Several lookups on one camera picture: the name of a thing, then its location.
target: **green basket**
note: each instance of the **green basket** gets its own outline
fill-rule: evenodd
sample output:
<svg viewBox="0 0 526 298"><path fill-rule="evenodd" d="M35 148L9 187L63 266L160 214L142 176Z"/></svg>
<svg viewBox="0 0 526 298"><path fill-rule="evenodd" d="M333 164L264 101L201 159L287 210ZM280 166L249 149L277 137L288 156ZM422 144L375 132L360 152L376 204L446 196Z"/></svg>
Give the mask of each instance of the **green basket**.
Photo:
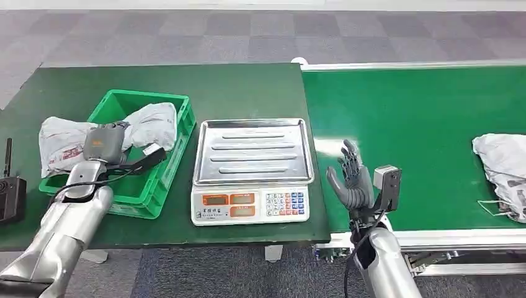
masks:
<svg viewBox="0 0 526 298"><path fill-rule="evenodd" d="M148 104L171 102L177 111L177 140L167 158L147 173L130 175L109 185L114 191L114 204L110 213L155 219L161 213L164 201L174 180L177 167L195 127L195 117L188 96L126 90L110 90L102 98L88 122L106 124L124 119ZM140 148L132 147L129 161L143 156ZM54 195L66 184L67 174L42 179L39 190Z"/></svg>

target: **orange display screen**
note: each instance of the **orange display screen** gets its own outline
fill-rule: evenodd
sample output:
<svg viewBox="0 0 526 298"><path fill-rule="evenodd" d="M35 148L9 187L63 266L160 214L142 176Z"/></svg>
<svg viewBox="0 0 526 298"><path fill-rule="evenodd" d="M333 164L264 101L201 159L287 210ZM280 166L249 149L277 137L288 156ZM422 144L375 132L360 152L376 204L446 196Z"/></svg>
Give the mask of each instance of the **orange display screen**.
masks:
<svg viewBox="0 0 526 298"><path fill-rule="evenodd" d="M254 194L231 194L230 204L253 204Z"/></svg>
<svg viewBox="0 0 526 298"><path fill-rule="evenodd" d="M228 205L228 196L226 194L204 195L203 205Z"/></svg>
<svg viewBox="0 0 526 298"><path fill-rule="evenodd" d="M232 217L254 216L254 214L256 214L256 208L254 206L237 206L230 208L230 216Z"/></svg>

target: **digital scale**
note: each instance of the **digital scale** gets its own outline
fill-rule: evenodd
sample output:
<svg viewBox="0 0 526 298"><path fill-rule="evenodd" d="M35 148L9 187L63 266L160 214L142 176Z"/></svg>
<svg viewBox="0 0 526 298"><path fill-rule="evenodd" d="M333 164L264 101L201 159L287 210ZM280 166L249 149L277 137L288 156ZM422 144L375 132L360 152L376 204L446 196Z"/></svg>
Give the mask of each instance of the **digital scale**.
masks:
<svg viewBox="0 0 526 298"><path fill-rule="evenodd" d="M314 180L303 119L201 124L191 195L194 225L302 222Z"/></svg>

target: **scale keypad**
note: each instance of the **scale keypad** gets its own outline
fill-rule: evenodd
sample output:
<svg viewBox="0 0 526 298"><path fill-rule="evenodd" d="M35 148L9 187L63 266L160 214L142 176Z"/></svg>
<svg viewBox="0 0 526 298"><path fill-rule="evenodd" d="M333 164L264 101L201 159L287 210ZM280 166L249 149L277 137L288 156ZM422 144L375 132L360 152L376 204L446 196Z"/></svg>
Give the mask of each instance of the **scale keypad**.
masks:
<svg viewBox="0 0 526 298"><path fill-rule="evenodd" d="M276 192L265 195L267 216L305 214L303 192Z"/></svg>

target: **table leg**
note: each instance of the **table leg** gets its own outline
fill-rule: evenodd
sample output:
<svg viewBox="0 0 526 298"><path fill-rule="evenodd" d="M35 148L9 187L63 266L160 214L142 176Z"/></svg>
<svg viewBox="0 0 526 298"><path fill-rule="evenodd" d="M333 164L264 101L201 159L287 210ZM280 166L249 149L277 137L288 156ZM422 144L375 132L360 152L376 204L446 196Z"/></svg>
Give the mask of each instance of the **table leg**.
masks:
<svg viewBox="0 0 526 298"><path fill-rule="evenodd" d="M271 263L281 260L281 253L283 252L283 245L269 245L265 246L265 260Z"/></svg>
<svg viewBox="0 0 526 298"><path fill-rule="evenodd" d="M108 252L105 250L85 250L81 254L81 259L102 264L108 259Z"/></svg>

